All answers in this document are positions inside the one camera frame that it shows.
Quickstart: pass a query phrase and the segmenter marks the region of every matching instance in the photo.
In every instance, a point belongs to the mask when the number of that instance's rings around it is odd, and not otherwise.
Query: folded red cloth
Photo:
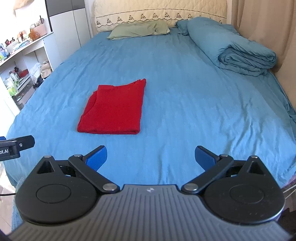
[[[77,130],[93,134],[137,134],[146,79],[128,85],[99,85],[89,98]]]

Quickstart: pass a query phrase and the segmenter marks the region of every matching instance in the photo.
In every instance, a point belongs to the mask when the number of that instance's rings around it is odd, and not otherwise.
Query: beige curtain
[[[273,72],[296,109],[296,0],[233,0],[231,23],[276,53]]]

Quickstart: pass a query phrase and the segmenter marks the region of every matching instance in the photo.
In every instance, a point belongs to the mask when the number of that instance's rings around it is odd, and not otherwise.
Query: blue bedsheet
[[[179,187],[203,172],[194,159],[202,145],[245,160],[258,155],[280,186],[295,173],[295,115],[275,77],[246,76],[216,67],[189,36],[107,40],[100,33],[62,63],[15,118],[7,138],[33,135],[35,147],[5,161],[18,182],[44,155],[56,160],[105,145],[99,169],[119,186]],[[137,135],[77,132],[89,96],[99,84],[146,78]]]

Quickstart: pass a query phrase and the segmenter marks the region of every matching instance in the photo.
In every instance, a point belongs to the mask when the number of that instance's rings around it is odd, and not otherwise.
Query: quilted headboard
[[[178,20],[198,16],[226,23],[227,0],[94,1],[97,32],[113,30],[119,23],[157,19],[164,19],[169,26],[174,26]]]

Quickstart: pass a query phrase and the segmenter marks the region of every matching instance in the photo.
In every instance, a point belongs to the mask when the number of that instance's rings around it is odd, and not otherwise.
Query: basket
[[[43,35],[47,34],[46,27],[45,27],[45,24],[44,23],[43,24],[40,24],[37,27],[34,27],[33,29],[34,29],[34,31],[36,31],[37,33],[39,33],[40,36],[43,36]]]

